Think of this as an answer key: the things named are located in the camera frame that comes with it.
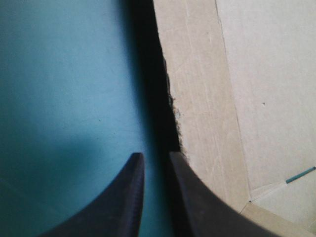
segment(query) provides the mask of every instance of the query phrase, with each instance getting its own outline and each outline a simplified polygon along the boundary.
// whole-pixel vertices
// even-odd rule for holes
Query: black curved edge
[[[180,237],[277,237],[244,218],[209,190],[180,152],[170,153],[173,224]]]
[[[144,158],[134,153],[92,203],[41,237],[138,236],[143,199]]]

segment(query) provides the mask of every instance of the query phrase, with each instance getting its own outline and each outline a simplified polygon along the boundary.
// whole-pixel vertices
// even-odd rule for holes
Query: cardboard
[[[316,233],[316,171],[285,182],[316,164],[316,1],[154,5],[190,166],[232,208],[262,216],[262,226]]]
[[[248,203],[241,214],[254,223],[281,237],[314,237],[312,233],[301,226],[286,221],[252,203]]]
[[[154,4],[183,151],[200,179],[241,211],[249,191],[215,1]]]

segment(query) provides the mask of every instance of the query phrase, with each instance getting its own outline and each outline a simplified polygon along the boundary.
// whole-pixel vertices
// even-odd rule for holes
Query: teal wall
[[[32,237],[146,157],[140,236],[172,233],[119,0],[0,0],[0,236]]]

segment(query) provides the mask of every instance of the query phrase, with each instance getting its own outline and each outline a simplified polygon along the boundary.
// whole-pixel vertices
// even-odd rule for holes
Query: blue-green background
[[[36,236],[146,157],[140,236],[172,235],[126,6],[0,0],[0,236]]]

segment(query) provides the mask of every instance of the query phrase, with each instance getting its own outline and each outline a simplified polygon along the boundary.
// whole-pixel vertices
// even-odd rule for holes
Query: black tip
[[[173,222],[181,237],[276,237],[216,197],[196,176],[181,153],[170,153]]]
[[[85,209],[43,237],[135,237],[144,197],[144,158],[134,153],[112,183]]]

